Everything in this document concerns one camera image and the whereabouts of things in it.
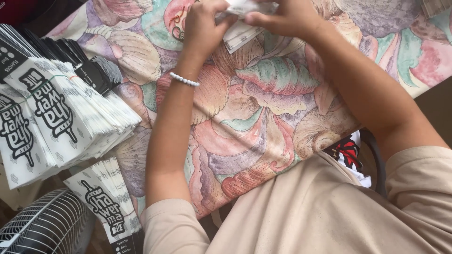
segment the rubber band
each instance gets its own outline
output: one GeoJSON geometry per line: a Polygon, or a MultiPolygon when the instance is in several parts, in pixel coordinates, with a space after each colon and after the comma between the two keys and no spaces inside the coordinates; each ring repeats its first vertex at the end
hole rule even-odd
{"type": "Polygon", "coordinates": [[[24,100],[24,101],[21,101],[21,102],[19,102],[19,103],[13,104],[13,105],[11,105],[11,106],[9,106],[9,107],[3,109],[3,110],[0,110],[0,113],[3,113],[3,112],[5,112],[6,110],[8,110],[8,109],[10,109],[10,108],[14,108],[14,107],[17,106],[17,105],[26,102],[27,99],[31,98],[31,96],[32,96],[33,94],[35,94],[39,89],[41,89],[45,84],[47,84],[49,81],[51,81],[54,77],[58,77],[58,76],[66,77],[66,75],[54,75],[54,76],[52,76],[52,77],[51,77],[50,79],[48,79],[46,82],[40,84],[40,85],[38,86],[38,88],[36,88],[32,93],[30,93],[29,96],[25,97],[25,100],[24,100]]]}

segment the electric fan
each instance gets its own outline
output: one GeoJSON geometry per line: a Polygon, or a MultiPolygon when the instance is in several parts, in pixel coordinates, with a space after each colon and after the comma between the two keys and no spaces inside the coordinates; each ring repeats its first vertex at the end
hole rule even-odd
{"type": "Polygon", "coordinates": [[[95,220],[71,190],[49,192],[0,230],[0,254],[84,254],[95,220]]]}

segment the floral tablecloth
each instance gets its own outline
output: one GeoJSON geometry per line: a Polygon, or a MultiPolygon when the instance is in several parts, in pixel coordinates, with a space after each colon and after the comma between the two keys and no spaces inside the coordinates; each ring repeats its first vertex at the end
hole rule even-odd
{"type": "MultiPolygon", "coordinates": [[[[118,63],[116,92],[143,118],[115,147],[127,188],[144,209],[146,150],[194,0],[89,0],[48,36],[118,63]]],[[[413,96],[452,75],[450,10],[426,19],[413,0],[315,0],[325,19],[413,96]]],[[[360,124],[330,85],[313,48],[263,32],[199,75],[184,167],[199,217],[333,144],[360,124]]]]}

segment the white beaded bracelet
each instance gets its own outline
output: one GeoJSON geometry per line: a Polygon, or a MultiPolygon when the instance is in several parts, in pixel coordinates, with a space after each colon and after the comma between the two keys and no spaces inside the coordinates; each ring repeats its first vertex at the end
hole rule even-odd
{"type": "Polygon", "coordinates": [[[174,72],[170,72],[169,75],[170,75],[173,79],[177,79],[177,80],[179,80],[179,81],[182,82],[182,83],[186,83],[187,85],[190,85],[190,86],[199,86],[199,83],[198,83],[198,82],[193,82],[193,81],[191,81],[191,80],[184,79],[183,77],[181,77],[181,76],[179,76],[179,75],[176,75],[174,72]]]}

